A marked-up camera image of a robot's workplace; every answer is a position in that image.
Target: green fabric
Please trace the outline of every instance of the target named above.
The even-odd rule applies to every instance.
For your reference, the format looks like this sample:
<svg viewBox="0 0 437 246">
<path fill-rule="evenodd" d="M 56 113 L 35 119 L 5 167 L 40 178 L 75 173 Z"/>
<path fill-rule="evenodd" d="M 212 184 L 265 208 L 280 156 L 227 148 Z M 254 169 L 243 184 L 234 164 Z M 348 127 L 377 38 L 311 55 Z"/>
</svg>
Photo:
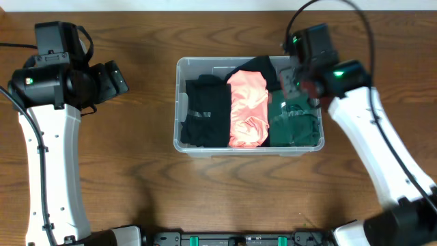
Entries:
<svg viewBox="0 0 437 246">
<path fill-rule="evenodd" d="M 281 90 L 272 92 L 268 104 L 270 146 L 316 146 L 320 131 L 313 113 L 308 95 L 286 100 Z"/>
</svg>

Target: pink fabric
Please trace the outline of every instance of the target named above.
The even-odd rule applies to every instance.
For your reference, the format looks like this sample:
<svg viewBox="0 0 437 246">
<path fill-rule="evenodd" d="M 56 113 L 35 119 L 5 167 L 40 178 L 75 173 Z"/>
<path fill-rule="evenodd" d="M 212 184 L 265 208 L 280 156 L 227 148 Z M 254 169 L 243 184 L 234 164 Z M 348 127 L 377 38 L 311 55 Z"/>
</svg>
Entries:
<svg viewBox="0 0 437 246">
<path fill-rule="evenodd" d="M 231 85 L 231 147 L 257 147 L 268 136 L 266 80 L 260 72 L 238 71 Z"/>
</svg>

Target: clear plastic bin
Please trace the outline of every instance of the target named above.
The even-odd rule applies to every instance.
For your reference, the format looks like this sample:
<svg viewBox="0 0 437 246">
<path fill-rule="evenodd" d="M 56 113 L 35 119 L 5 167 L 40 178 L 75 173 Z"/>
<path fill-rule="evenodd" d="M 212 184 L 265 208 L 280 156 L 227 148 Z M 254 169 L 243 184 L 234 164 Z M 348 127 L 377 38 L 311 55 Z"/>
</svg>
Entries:
<svg viewBox="0 0 437 246">
<path fill-rule="evenodd" d="M 245 64 L 253 57 L 183 57 L 176 66 L 176 102 L 175 128 L 173 144 L 175 149 L 193 157 L 209 157 L 216 155 L 267 155 L 299 156 L 306 152 L 318 151 L 323 148 L 325 138 L 322 126 L 322 112 L 317 110 L 320 122 L 320 139 L 317 146 L 312 147 L 258 147 L 258 148 L 203 148 L 192 146 L 180 141 L 181 122 L 185 121 L 188 111 L 188 95 L 185 91 L 185 80 L 197 79 L 201 74 L 213 74 L 222 79 L 235 67 Z M 276 69 L 280 71 L 291 65 L 288 56 L 270 57 Z"/>
</svg>

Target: wooden table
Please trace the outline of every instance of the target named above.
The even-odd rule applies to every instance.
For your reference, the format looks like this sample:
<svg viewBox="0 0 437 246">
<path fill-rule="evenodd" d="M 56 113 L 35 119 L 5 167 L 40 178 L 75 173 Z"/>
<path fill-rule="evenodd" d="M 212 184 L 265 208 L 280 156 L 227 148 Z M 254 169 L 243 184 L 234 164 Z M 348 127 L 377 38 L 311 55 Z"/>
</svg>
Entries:
<svg viewBox="0 0 437 246">
<path fill-rule="evenodd" d="M 437 178 L 437 14 L 368 12 L 376 85 L 411 155 Z M 33 24 L 68 21 L 92 36 L 91 64 L 114 59 L 130 92 L 83 118 L 79 162 L 93 231 L 140 223 L 149 231 L 288 231 L 330 228 L 381 211 L 341 129 L 324 114 L 316 153 L 192 159 L 173 147 L 175 66 L 185 56 L 281 55 L 291 12 L 6 13 L 0 40 L 35 44 Z M 294 29 L 328 22 L 342 59 L 368 63 L 353 12 L 305 12 Z M 34 50 L 0 48 L 0 85 Z M 25 140 L 0 98 L 0 245 L 23 245 L 29 216 Z"/>
</svg>

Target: white wall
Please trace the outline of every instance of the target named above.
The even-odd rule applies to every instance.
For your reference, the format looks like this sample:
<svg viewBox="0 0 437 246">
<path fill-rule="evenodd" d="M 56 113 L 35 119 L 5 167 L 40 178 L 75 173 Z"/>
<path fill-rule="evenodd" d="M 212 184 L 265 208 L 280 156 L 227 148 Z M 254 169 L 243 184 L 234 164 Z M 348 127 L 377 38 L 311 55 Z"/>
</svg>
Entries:
<svg viewBox="0 0 437 246">
<path fill-rule="evenodd" d="M 437 10 L 437 0 L 353 0 L 364 10 Z M 308 0 L 0 0 L 15 11 L 259 11 L 297 10 Z M 310 10 L 349 10 L 339 1 L 314 3 Z"/>
</svg>

